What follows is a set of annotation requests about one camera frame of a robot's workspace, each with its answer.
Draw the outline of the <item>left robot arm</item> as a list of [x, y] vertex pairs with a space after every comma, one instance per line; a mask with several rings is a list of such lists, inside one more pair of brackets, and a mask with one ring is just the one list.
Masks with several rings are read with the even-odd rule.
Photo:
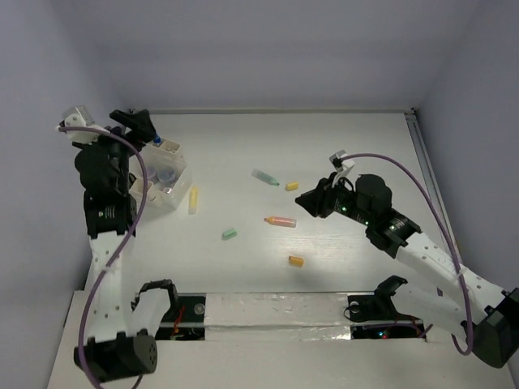
[[84, 215], [92, 252], [92, 278], [82, 313], [74, 362], [88, 381], [101, 388], [120, 379], [141, 379], [157, 368], [156, 334], [163, 320], [182, 315], [172, 280], [131, 288], [131, 254], [147, 197], [130, 192], [130, 158], [157, 139], [146, 110], [115, 109], [116, 127], [65, 126], [63, 131], [91, 136], [73, 141], [79, 149], [75, 169], [84, 188]]

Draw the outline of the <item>orange highlighter marker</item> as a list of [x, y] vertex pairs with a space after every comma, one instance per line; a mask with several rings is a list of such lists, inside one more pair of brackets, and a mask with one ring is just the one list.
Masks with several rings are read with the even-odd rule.
[[295, 219], [280, 217], [280, 216], [269, 216], [265, 217], [264, 221], [273, 226], [295, 228], [297, 221]]

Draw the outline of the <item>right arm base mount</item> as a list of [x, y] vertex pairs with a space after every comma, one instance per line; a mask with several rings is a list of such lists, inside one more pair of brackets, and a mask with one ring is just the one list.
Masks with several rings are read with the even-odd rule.
[[390, 276], [374, 292], [348, 296], [343, 316], [351, 323], [353, 340], [424, 339], [426, 328], [422, 322], [399, 313], [391, 298], [407, 281]]

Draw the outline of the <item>clear jar purple contents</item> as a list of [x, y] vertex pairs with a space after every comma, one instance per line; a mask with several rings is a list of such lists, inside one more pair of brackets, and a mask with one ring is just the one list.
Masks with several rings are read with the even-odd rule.
[[157, 181], [157, 170], [154, 167], [152, 167], [152, 166], [147, 167], [146, 175], [147, 175], [148, 181], [151, 181], [151, 182]]

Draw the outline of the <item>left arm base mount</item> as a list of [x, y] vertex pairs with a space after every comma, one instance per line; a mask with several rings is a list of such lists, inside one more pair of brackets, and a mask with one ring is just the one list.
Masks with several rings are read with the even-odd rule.
[[205, 294], [181, 294], [180, 308], [165, 316], [155, 335], [156, 340], [197, 341], [205, 339]]

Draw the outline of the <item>yellow highlighter marker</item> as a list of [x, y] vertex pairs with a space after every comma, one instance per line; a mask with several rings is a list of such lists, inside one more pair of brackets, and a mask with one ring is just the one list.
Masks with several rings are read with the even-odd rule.
[[193, 185], [189, 194], [189, 203], [188, 203], [188, 214], [195, 215], [198, 210], [199, 203], [199, 188], [196, 185]]

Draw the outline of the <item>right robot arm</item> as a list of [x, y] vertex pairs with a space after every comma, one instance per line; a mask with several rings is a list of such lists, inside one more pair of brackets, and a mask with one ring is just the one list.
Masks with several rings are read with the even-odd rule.
[[344, 178], [323, 178], [295, 202], [310, 215], [336, 212], [365, 227], [368, 241], [390, 258], [424, 276], [441, 294], [390, 276], [367, 295], [349, 299], [345, 315], [355, 323], [414, 316], [471, 345], [472, 353], [494, 368], [504, 367], [518, 350], [518, 291], [484, 280], [436, 245], [392, 206], [392, 191], [376, 175], [364, 174], [353, 189]]

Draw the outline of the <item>orange marker cap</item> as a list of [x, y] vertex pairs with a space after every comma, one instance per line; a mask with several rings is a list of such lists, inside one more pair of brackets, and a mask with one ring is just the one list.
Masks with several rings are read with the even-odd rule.
[[288, 257], [288, 264], [292, 267], [302, 268], [304, 266], [304, 259], [296, 256]]

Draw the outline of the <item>clear jar blue beads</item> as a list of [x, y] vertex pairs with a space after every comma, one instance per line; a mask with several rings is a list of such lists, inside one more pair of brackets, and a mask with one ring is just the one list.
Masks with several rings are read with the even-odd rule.
[[172, 186], [177, 181], [177, 174], [173, 168], [165, 167], [157, 171], [157, 179], [165, 186]]

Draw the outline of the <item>clear spray bottle blue cap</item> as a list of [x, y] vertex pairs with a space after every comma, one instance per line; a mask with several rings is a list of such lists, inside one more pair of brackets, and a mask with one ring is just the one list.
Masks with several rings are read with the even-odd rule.
[[156, 146], [156, 147], [159, 147], [162, 143], [162, 139], [161, 137], [159, 136], [158, 133], [155, 134], [155, 138], [153, 139], [153, 145]]

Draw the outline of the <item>yellow marker cap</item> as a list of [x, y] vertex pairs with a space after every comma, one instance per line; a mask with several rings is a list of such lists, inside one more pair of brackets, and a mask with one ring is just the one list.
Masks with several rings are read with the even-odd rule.
[[298, 182], [289, 182], [285, 185], [285, 190], [286, 191], [294, 191], [294, 190], [297, 190], [299, 187], [299, 184]]

